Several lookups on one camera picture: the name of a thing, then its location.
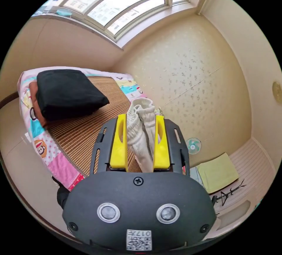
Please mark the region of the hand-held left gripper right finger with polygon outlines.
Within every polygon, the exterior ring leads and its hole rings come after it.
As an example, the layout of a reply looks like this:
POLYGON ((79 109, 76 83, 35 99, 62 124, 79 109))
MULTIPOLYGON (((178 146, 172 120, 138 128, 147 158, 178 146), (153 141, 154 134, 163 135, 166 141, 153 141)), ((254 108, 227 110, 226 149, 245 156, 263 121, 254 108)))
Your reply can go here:
POLYGON ((154 170, 168 170, 170 167, 169 149, 167 143, 165 120, 161 115, 155 120, 155 143, 154 143, 154 170))

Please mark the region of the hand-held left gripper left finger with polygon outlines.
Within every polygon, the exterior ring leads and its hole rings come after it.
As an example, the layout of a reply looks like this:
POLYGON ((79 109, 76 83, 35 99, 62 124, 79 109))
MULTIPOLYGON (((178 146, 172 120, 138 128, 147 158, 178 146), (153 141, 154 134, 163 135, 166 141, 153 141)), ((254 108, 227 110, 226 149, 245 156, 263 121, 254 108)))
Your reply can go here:
POLYGON ((112 169, 128 169, 127 157, 127 115, 120 114, 115 124, 110 167, 112 169))

